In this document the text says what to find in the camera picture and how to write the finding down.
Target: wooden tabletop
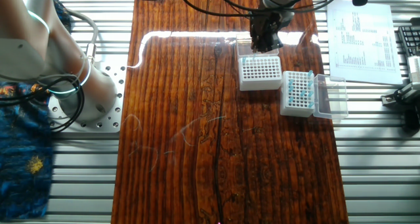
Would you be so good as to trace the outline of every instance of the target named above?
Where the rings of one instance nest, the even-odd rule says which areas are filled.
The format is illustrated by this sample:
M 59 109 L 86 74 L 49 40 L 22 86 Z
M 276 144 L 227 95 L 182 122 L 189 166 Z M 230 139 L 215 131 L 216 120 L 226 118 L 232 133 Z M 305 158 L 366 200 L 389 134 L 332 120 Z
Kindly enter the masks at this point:
M 182 0 L 135 1 L 113 224 L 348 223 L 332 122 L 281 116 L 280 91 L 238 89 L 234 31 L 248 28 Z M 283 71 L 322 73 L 314 14 L 282 31 Z

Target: mounting plate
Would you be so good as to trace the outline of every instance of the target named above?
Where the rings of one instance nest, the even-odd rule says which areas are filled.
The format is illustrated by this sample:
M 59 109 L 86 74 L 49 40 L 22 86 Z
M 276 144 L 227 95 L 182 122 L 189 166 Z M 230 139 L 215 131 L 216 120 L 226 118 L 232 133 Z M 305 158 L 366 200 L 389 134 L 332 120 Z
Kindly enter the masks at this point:
M 106 62 L 95 62 L 96 68 L 107 73 L 117 88 L 117 99 L 112 109 L 102 118 L 90 122 L 74 122 L 61 133 L 117 133 L 121 127 L 123 113 L 123 99 L 125 89 L 126 66 L 110 66 Z M 62 111 L 58 99 L 51 97 L 49 102 L 49 121 L 51 127 L 62 125 L 68 120 Z

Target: fabric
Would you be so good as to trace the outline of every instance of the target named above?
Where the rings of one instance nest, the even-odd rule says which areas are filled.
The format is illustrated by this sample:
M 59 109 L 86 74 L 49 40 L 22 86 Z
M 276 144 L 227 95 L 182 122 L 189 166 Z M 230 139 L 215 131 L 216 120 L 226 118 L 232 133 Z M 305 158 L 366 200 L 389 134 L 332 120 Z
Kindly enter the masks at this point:
M 54 5 L 71 32 L 67 10 L 58 0 Z M 0 82 L 0 98 L 25 95 L 37 88 Z M 0 108 L 0 221 L 42 217 L 47 211 L 53 175 L 48 97 Z

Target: paper sheet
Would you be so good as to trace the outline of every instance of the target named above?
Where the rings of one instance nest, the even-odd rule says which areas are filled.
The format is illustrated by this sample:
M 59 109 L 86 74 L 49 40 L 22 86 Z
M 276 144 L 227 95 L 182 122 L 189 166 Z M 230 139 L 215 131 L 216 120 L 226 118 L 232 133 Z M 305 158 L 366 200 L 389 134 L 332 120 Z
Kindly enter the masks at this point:
M 347 81 L 402 84 L 391 9 L 355 7 L 351 1 L 328 5 L 329 67 Z

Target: clear plastic lid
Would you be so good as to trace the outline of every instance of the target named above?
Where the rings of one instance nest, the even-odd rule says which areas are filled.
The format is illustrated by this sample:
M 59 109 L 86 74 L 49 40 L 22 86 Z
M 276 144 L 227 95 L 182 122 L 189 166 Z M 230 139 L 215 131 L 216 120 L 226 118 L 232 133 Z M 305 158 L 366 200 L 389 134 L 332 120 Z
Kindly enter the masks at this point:
M 238 34 L 236 35 L 236 54 L 239 58 L 243 57 L 262 57 L 262 56 L 278 56 L 278 49 L 266 53 L 256 52 L 254 53 L 251 48 L 251 36 L 249 34 Z
M 344 119 L 348 116 L 346 79 L 318 74 L 314 78 L 314 116 Z

